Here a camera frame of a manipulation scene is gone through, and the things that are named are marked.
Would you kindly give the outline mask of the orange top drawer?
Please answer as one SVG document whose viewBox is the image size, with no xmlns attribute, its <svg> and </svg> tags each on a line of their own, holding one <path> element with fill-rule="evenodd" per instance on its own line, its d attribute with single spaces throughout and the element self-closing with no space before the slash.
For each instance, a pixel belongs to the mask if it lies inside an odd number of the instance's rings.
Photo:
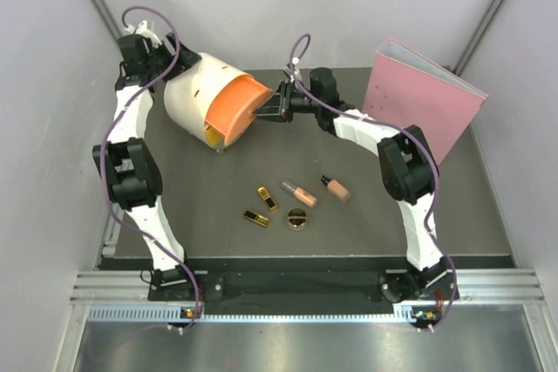
<svg viewBox="0 0 558 372">
<path fill-rule="evenodd" d="M 271 95 L 270 88 L 249 75 L 235 78 L 209 106 L 205 117 L 206 128 L 212 126 L 224 136 L 224 146 L 231 145 L 253 122 L 252 112 Z"/>
</svg>

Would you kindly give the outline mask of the cream round drawer organizer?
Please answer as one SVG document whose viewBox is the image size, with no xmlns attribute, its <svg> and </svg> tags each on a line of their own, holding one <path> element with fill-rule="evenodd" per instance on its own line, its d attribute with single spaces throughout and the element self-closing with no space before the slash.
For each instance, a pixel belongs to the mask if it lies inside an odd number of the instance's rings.
<svg viewBox="0 0 558 372">
<path fill-rule="evenodd" d="M 249 74 L 202 53 L 199 63 L 167 82 L 164 103 L 169 117 L 208 145 L 204 133 L 208 108 L 227 84 L 242 75 Z"/>
</svg>

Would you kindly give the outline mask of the yellow drawer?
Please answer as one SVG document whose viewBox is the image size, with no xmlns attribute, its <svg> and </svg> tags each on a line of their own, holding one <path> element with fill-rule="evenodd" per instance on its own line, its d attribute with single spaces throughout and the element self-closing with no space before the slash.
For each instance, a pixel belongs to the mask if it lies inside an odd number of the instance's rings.
<svg viewBox="0 0 558 372">
<path fill-rule="evenodd" d="M 224 147 L 224 136 L 212 126 L 208 126 L 204 133 L 207 144 L 212 149 L 221 150 Z"/>
</svg>

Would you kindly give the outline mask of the gold lipstick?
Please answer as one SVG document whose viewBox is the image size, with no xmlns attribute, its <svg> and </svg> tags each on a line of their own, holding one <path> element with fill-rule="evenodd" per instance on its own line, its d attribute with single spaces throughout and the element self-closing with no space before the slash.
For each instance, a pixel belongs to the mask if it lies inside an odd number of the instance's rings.
<svg viewBox="0 0 558 372">
<path fill-rule="evenodd" d="M 267 190 L 266 187 L 261 186 L 257 189 L 259 196 L 261 197 L 262 201 L 265 203 L 266 207 L 271 211 L 275 211 L 278 208 L 276 201 L 272 198 L 271 194 Z"/>
<path fill-rule="evenodd" d="M 243 218 L 249 222 L 256 224 L 259 227 L 268 228 L 270 219 L 253 211 L 246 210 L 243 213 Z"/>
</svg>

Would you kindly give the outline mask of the beige concealer tube silver cap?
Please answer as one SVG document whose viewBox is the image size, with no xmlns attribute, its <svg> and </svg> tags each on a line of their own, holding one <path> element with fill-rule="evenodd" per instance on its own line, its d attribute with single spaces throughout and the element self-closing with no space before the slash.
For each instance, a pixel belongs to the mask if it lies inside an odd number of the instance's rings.
<svg viewBox="0 0 558 372">
<path fill-rule="evenodd" d="M 314 195 L 288 180 L 284 180 L 281 183 L 281 188 L 310 208 L 315 207 L 318 202 L 318 199 Z"/>
</svg>

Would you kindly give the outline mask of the beige foundation bottle black cap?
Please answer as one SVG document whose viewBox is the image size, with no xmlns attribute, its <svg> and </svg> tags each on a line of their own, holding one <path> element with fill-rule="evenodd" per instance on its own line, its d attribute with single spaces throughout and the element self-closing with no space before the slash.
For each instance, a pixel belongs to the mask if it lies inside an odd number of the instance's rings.
<svg viewBox="0 0 558 372">
<path fill-rule="evenodd" d="M 328 192 L 342 202 L 346 202 L 350 198 L 350 190 L 342 185 L 339 181 L 331 179 L 326 175 L 322 175 L 320 180 L 325 185 Z"/>
</svg>

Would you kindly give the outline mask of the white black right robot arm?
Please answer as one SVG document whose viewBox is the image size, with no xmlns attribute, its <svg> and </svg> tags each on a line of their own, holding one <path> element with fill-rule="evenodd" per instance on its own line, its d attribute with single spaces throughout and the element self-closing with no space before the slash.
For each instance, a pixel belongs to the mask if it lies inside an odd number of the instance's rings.
<svg viewBox="0 0 558 372">
<path fill-rule="evenodd" d="M 440 250 L 435 231 L 439 169 L 422 130 L 416 125 L 397 128 L 380 123 L 349 105 L 340 98 L 332 71 L 324 67 L 310 72 L 308 86 L 290 72 L 253 114 L 258 119 L 288 123 L 297 113 L 314 115 L 323 131 L 378 158 L 384 189 L 402 215 L 408 264 L 403 273 L 379 276 L 383 297 L 401 302 L 436 292 L 451 263 Z"/>
</svg>

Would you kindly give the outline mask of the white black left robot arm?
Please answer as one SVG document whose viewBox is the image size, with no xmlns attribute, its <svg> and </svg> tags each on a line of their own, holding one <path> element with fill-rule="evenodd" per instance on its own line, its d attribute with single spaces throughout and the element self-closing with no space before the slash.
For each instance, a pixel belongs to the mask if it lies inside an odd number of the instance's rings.
<svg viewBox="0 0 558 372">
<path fill-rule="evenodd" d="M 151 253 L 149 300 L 199 303 L 198 280 L 165 215 L 162 175 L 144 135 L 156 85 L 178 77 L 201 57 L 172 32 L 161 41 L 136 29 L 119 38 L 118 47 L 117 108 L 102 142 L 92 149 L 103 193 L 109 206 L 118 206 L 133 220 L 130 229 L 143 236 Z"/>
</svg>

